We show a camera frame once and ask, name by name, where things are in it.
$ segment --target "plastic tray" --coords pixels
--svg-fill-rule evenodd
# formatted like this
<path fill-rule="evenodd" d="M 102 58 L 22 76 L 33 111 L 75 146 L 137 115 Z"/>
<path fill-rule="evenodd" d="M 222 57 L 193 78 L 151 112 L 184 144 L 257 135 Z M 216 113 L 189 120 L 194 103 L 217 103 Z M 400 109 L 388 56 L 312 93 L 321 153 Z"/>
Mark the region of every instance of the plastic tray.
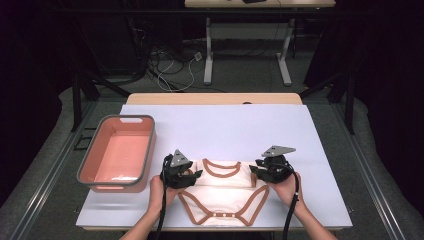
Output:
<path fill-rule="evenodd" d="M 94 134 L 77 178 L 95 192 L 141 192 L 156 141 L 148 115 L 105 117 Z"/>

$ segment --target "white tabletop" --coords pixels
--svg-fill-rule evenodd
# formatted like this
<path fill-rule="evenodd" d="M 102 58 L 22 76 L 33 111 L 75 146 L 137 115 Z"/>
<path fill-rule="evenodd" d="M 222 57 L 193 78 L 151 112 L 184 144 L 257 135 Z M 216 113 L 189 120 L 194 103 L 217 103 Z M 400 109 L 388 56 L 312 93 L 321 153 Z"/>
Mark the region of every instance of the white tabletop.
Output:
<path fill-rule="evenodd" d="M 121 114 L 151 115 L 157 140 L 149 179 L 160 173 L 163 158 L 179 149 L 189 159 L 254 161 L 272 145 L 296 148 L 286 154 L 302 175 L 304 198 L 327 228 L 351 227 L 352 222 L 334 179 L 320 139 L 305 105 L 124 105 Z M 77 226 L 86 229 L 128 229 L 145 212 L 149 187 L 141 193 L 96 193 L 88 190 Z M 288 208 L 274 191 L 251 227 L 225 230 L 282 230 Z M 291 228 L 301 228 L 293 217 Z M 214 230 L 191 223 L 180 200 L 167 208 L 163 231 Z"/>
<path fill-rule="evenodd" d="M 242 0 L 185 0 L 188 8 L 324 8 L 334 5 L 334 0 L 266 0 L 249 4 Z"/>

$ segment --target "person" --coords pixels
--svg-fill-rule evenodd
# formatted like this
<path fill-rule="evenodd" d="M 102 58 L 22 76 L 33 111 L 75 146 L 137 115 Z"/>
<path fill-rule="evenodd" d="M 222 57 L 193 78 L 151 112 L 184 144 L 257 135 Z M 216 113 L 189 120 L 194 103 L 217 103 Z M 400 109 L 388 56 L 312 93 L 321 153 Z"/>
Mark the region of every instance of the person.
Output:
<path fill-rule="evenodd" d="M 311 240 L 333 240 L 337 239 L 330 231 L 328 231 L 315 218 L 312 212 L 306 206 L 303 199 L 302 184 L 300 174 L 296 172 L 299 179 L 299 198 L 296 204 L 294 215 L 299 219 L 305 228 Z M 295 192 L 295 177 L 291 175 L 285 181 L 280 183 L 267 183 L 269 187 L 275 190 L 280 200 L 290 206 Z M 167 188 L 166 190 L 166 205 L 169 206 L 175 196 L 184 189 Z M 149 205 L 143 216 L 128 232 L 126 232 L 120 240 L 146 239 L 153 225 L 159 219 L 162 209 L 163 183 L 159 176 L 154 176 L 150 180 L 150 196 Z"/>

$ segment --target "gray floor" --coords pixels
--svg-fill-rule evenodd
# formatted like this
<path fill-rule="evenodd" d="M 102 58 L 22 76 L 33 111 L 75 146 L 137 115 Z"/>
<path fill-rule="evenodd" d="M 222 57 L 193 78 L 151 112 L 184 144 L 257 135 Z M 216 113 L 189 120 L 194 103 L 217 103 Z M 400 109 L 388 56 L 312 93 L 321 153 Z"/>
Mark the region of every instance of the gray floor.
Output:
<path fill-rule="evenodd" d="M 203 85 L 204 59 L 193 61 L 190 69 L 194 83 L 186 92 L 295 92 L 302 84 L 317 44 L 317 39 L 298 39 L 296 58 L 288 57 L 291 87 L 283 86 L 275 61 L 278 42 L 219 41 L 214 44 L 212 85 Z M 199 49 L 198 44 L 186 49 L 187 58 Z M 170 61 L 161 62 L 164 70 Z M 169 69 L 179 69 L 178 62 Z M 188 62 L 177 74 L 163 74 L 175 86 L 192 81 Z M 155 79 L 146 75 L 141 80 L 123 85 L 131 92 L 163 92 Z M 98 87 L 102 98 L 96 103 L 84 102 L 84 128 L 97 127 L 100 119 L 117 114 L 125 102 L 116 93 Z M 424 221 L 403 198 L 396 183 L 387 173 L 375 152 L 374 140 L 367 121 L 367 109 L 358 100 L 354 107 L 355 135 L 342 124 L 343 105 L 328 104 L 329 89 L 314 93 L 304 103 L 314 119 L 324 150 L 345 200 L 353 227 L 335 232 L 339 239 L 424 239 Z M 80 135 L 89 136 L 84 128 L 71 133 L 72 96 L 68 89 L 61 94 L 62 114 L 33 164 L 0 209 L 0 239 L 118 239 L 120 232 L 92 232 L 75 226 L 78 208 L 88 189 L 76 180 L 76 171 L 84 151 L 74 150 Z M 308 239 L 304 232 L 289 234 L 289 239 Z"/>

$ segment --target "table leg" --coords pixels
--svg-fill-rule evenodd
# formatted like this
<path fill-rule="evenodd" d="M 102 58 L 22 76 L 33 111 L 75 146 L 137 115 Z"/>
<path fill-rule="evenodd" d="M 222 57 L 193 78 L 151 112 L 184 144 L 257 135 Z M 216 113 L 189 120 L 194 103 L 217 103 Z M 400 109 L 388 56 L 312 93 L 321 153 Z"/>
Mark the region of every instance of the table leg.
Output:
<path fill-rule="evenodd" d="M 284 86 L 287 86 L 287 87 L 292 85 L 289 70 L 287 69 L 287 65 L 286 65 L 286 56 L 287 56 L 287 50 L 289 48 L 289 44 L 291 40 L 291 35 L 293 32 L 293 24 L 294 24 L 294 19 L 291 19 L 289 23 L 287 24 L 287 30 L 284 36 L 283 48 L 281 50 L 281 53 L 277 53 L 277 60 L 278 60 L 278 65 L 280 66 L 281 76 L 283 78 Z"/>
<path fill-rule="evenodd" d="M 203 78 L 203 83 L 205 85 L 212 84 L 212 63 L 213 63 L 213 53 L 212 53 L 212 40 L 211 40 L 211 20 L 206 18 L 206 64 L 205 64 L 205 76 Z"/>

